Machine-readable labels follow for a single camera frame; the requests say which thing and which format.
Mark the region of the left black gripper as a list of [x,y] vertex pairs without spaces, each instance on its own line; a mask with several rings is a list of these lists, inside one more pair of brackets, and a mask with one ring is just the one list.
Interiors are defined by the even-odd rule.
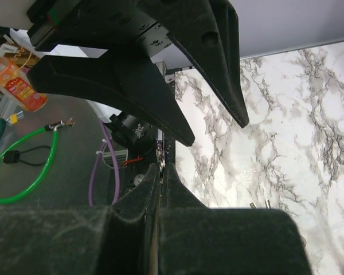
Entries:
[[[168,30],[130,1],[35,1],[26,12],[37,51],[57,45],[111,49],[134,45],[149,57],[172,42]],[[101,57],[45,55],[27,73],[38,93],[95,101],[137,117],[185,146],[195,136],[158,67],[141,50]]]

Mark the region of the silver key bunch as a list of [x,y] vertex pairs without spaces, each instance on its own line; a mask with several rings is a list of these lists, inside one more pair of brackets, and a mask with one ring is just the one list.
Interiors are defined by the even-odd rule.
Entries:
[[163,137],[162,139],[157,139],[156,157],[159,165],[160,183],[163,184],[167,176],[169,165],[175,163],[174,139],[169,138],[168,136]]

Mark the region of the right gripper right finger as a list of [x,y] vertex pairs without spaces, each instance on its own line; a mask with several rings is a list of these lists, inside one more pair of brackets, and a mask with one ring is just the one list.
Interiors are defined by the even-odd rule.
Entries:
[[275,209],[211,209],[165,170],[160,274],[310,274],[298,228]]

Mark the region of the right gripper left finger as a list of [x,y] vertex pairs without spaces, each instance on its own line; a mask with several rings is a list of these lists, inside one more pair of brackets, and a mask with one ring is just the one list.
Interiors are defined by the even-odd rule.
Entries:
[[152,164],[112,206],[0,208],[0,274],[142,274],[158,184]]

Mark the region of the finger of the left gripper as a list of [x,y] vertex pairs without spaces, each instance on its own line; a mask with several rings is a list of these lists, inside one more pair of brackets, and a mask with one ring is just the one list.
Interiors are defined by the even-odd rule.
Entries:
[[229,1],[138,1],[200,72],[236,123],[249,116],[240,85],[238,15]]

